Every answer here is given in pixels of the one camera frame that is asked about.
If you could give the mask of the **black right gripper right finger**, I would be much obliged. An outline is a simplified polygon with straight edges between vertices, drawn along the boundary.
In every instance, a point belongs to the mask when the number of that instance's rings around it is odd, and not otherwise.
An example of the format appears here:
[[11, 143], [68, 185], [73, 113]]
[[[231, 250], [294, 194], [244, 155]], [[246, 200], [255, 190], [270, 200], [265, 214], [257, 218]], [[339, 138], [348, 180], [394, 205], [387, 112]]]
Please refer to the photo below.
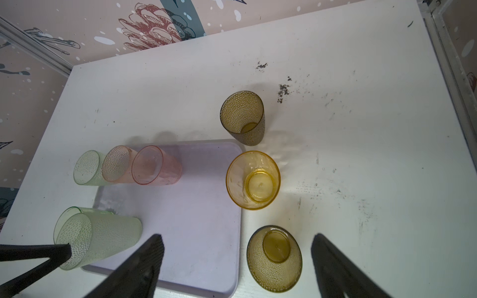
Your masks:
[[321, 233], [314, 236], [311, 256], [319, 292], [323, 298], [390, 296]]

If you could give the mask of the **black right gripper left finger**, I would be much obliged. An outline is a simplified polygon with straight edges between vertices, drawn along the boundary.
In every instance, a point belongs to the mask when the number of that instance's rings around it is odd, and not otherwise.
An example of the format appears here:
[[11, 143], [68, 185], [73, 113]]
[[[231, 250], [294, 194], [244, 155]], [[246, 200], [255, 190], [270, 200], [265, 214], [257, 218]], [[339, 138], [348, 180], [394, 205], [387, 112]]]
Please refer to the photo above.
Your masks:
[[113, 271], [88, 298], [152, 298], [165, 254], [161, 235], [152, 235]]

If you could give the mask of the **pale green dimpled short glass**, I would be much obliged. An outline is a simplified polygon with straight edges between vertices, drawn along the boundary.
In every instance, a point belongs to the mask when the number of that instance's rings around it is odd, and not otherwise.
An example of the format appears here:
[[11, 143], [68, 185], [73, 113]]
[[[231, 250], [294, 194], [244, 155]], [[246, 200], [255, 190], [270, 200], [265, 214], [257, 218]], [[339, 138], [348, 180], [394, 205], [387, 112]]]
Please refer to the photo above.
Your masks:
[[105, 154], [89, 150], [78, 159], [73, 170], [73, 179], [80, 186], [107, 186], [103, 178], [102, 166]]

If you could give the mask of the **pink glass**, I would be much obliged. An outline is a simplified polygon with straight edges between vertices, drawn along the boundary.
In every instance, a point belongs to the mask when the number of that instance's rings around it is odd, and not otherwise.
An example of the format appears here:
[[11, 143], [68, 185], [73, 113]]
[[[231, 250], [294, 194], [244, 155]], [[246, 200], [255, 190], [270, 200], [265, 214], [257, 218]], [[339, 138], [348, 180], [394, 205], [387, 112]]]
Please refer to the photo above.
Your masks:
[[141, 149], [132, 162], [132, 178], [141, 186], [166, 186], [177, 183], [182, 166], [177, 158], [156, 145]]
[[132, 163], [137, 154], [137, 151], [124, 145], [119, 145], [111, 149], [103, 161], [103, 178], [113, 184], [134, 184]]

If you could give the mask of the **tall pale green dimpled glass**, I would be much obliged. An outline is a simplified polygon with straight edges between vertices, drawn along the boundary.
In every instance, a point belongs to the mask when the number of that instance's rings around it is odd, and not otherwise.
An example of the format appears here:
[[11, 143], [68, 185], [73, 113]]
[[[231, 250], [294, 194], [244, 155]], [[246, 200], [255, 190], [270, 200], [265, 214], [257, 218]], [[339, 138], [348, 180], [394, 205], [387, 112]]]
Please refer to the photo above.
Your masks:
[[136, 217], [77, 213], [60, 225], [54, 240], [71, 248], [71, 257], [60, 268], [68, 271], [109, 258], [133, 247], [141, 235], [142, 223]]

